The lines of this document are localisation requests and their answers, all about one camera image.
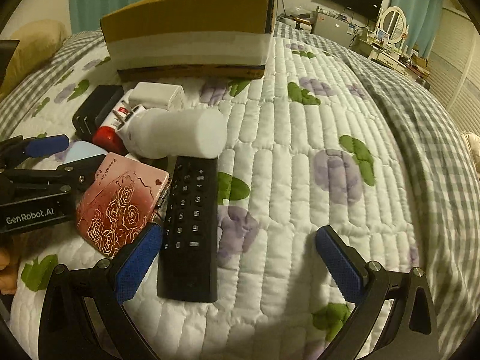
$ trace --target metal bolt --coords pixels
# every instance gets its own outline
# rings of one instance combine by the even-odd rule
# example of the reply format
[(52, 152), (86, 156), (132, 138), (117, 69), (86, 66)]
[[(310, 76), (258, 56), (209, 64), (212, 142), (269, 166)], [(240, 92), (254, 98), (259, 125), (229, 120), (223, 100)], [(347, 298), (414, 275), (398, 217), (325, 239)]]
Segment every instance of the metal bolt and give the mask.
[(57, 275), (61, 274), (65, 270), (65, 266), (63, 264), (57, 265), (54, 269)]
[(368, 263), (368, 267), (369, 267), (372, 271), (378, 272), (378, 271), (381, 270), (382, 265), (381, 265), (379, 262), (377, 262), (377, 261), (370, 261), (370, 262)]
[(109, 265), (110, 265), (109, 259), (101, 259), (99, 262), (97, 262), (97, 267), (100, 269), (108, 268)]
[(415, 268), (413, 268), (413, 274), (421, 278), (423, 276), (423, 269), (416, 266)]

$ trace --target black remote control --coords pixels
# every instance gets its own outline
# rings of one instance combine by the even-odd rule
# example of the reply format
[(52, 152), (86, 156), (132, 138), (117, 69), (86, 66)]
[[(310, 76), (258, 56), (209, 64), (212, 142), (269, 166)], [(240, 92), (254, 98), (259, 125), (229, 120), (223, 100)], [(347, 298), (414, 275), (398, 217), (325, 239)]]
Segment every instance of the black remote control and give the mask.
[(217, 159), (177, 158), (167, 202), (158, 295), (217, 300)]

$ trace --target bed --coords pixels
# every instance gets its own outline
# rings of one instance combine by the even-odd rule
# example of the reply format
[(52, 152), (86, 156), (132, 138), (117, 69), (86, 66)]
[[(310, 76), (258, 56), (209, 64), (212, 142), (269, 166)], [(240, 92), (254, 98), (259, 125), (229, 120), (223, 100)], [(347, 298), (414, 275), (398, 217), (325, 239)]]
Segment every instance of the bed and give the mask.
[[(262, 79), (163, 82), (184, 87), (185, 107), (218, 107), (228, 119), (218, 166), (238, 188), (220, 191), (218, 301), (159, 298), (156, 259), (124, 304), (162, 359), (316, 359), (353, 309), (314, 250), (313, 234), (326, 224), (366, 261), (425, 267), (442, 358), (455, 351), (479, 313), (480, 184), (428, 91), (282, 23)], [(73, 142), (71, 117), (82, 101), (99, 84), (119, 83), (101, 31), (79, 33), (0, 103), (0, 139), (66, 134)], [(54, 169), (64, 156), (33, 166)], [(23, 269), (50, 255), (70, 269), (102, 256), (72, 223), (24, 241), (9, 328), (36, 359), (45, 291), (29, 289)], [(361, 355), (388, 310), (386, 303)], [(114, 351), (101, 330), (100, 338)]]

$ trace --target white quilted bedspread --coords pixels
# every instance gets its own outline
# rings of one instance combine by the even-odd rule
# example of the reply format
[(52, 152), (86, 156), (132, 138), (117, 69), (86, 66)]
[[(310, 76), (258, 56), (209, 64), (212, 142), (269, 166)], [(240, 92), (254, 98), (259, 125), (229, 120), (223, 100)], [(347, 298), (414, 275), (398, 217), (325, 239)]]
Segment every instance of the white quilted bedspread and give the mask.
[[(118, 82), (110, 62), (90, 62), (105, 56), (103, 43), (80, 60), (45, 94), (52, 101), (33, 110), (14, 135), (73, 136), (71, 117), (95, 85)], [(84, 79), (89, 85), (82, 94), (58, 97), (65, 87), (84, 88)], [(319, 227), (330, 224), (366, 261), (386, 269), (418, 264), (404, 176), (385, 121), (343, 62), (293, 40), (274, 38), (263, 79), (169, 82), (183, 85), (187, 107), (219, 107), (228, 118), (219, 171), (234, 181), (219, 206), (218, 301), (158, 298), (155, 260), (127, 311), (162, 359), (316, 359), (338, 321), (315, 326), (315, 315), (345, 304), (315, 251)], [(373, 174), (340, 144), (344, 135), (368, 148)], [(55, 168), (59, 157), (36, 167)], [(20, 272), (50, 254), (70, 269), (101, 258), (64, 223), (29, 235)], [(10, 328), (33, 359), (44, 294), (19, 277)], [(387, 308), (361, 354), (373, 348), (386, 316)]]

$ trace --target red cap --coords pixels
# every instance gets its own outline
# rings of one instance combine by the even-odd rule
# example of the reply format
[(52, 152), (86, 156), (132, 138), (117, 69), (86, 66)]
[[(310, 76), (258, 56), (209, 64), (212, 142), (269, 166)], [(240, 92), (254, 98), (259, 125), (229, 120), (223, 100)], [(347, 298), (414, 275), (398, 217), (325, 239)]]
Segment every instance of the red cap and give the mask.
[(128, 151), (125, 149), (121, 138), (116, 134), (112, 127), (101, 126), (95, 135), (93, 135), (92, 143), (102, 147), (108, 152), (119, 155), (128, 154)]

